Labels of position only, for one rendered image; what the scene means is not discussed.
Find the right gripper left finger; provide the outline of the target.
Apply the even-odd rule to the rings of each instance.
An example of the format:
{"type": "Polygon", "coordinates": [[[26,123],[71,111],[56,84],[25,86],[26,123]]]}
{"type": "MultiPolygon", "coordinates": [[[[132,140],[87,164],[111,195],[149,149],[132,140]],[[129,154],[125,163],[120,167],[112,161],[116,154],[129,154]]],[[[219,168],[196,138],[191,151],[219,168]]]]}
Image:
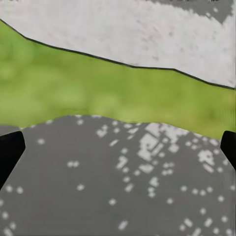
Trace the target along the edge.
{"type": "Polygon", "coordinates": [[[26,149],[21,131],[0,136],[0,190],[26,149]]]}

